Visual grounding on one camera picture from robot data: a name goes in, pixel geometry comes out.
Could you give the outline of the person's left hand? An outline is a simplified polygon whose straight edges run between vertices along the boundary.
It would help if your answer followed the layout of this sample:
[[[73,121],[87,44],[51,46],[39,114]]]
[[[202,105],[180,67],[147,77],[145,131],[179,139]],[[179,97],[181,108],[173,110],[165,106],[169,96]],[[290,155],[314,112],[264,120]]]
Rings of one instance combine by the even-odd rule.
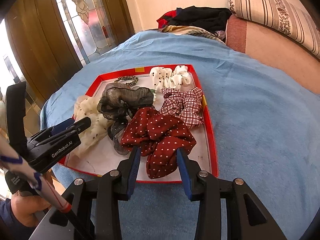
[[[37,227],[39,219],[35,213],[51,208],[41,196],[21,196],[17,191],[11,197],[11,209],[15,218],[24,226]]]

